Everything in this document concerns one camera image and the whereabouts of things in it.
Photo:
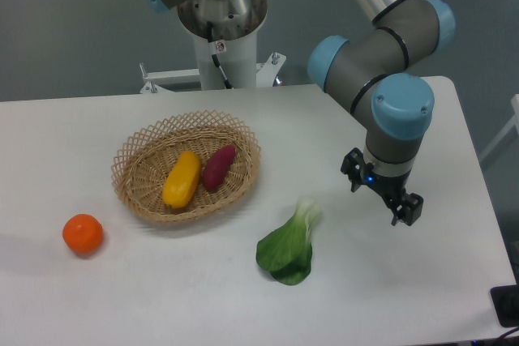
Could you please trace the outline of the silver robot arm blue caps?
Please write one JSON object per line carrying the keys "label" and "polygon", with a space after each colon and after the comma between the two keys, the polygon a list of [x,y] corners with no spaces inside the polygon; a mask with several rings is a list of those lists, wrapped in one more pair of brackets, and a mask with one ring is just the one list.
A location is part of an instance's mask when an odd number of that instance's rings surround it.
{"label": "silver robot arm blue caps", "polygon": [[[256,87],[257,31],[266,0],[147,0],[158,12],[176,9],[198,47],[204,89]],[[408,193],[410,175],[435,104],[430,85],[409,75],[410,66],[445,47],[456,24],[441,0],[357,0],[373,32],[357,43],[329,36],[307,63],[311,80],[367,132],[363,149],[349,152],[341,171],[353,190],[376,192],[393,222],[413,224],[423,200]]]}

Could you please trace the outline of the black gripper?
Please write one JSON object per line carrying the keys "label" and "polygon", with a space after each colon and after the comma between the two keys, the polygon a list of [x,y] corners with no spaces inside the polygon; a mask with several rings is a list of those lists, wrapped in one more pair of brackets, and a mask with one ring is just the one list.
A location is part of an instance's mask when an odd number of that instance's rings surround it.
{"label": "black gripper", "polygon": [[361,186],[376,192],[392,211],[391,225],[403,223],[411,226],[422,214],[423,197],[407,193],[405,185],[409,178],[413,161],[389,164],[376,158],[365,158],[358,148],[345,155],[341,172],[350,181],[352,193]]}

